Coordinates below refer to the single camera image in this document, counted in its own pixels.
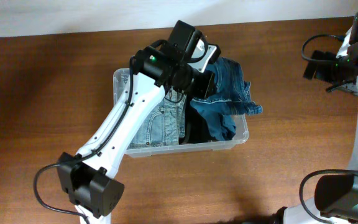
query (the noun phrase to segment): white wall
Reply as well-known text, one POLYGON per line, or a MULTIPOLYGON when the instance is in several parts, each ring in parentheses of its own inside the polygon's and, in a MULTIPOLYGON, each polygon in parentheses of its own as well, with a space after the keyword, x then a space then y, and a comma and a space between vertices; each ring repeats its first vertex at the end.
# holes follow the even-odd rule
POLYGON ((358 0, 0 0, 0 37, 353 16, 358 0))

